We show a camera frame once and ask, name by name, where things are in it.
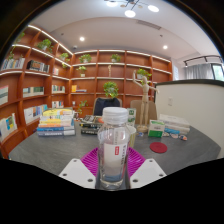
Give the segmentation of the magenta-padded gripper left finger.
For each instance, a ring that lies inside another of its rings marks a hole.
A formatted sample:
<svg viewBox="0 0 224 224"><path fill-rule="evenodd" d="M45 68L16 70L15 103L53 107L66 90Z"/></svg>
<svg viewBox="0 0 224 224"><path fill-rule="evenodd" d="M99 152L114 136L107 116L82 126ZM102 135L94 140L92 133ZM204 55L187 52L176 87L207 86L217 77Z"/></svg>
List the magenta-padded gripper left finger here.
<svg viewBox="0 0 224 224"><path fill-rule="evenodd" d="M83 188L94 189L98 174L97 151L95 148L81 159L73 158L59 176Z"/></svg>

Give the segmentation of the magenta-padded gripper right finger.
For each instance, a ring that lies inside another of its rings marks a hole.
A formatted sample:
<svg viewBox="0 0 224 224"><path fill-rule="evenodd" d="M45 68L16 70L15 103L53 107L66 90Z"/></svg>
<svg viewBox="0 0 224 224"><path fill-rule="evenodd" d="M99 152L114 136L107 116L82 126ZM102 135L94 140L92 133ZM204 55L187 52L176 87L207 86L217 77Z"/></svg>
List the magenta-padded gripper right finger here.
<svg viewBox="0 0 224 224"><path fill-rule="evenodd" d="M146 186L166 176L154 159L145 159L133 148L129 149L127 173L131 189Z"/></svg>

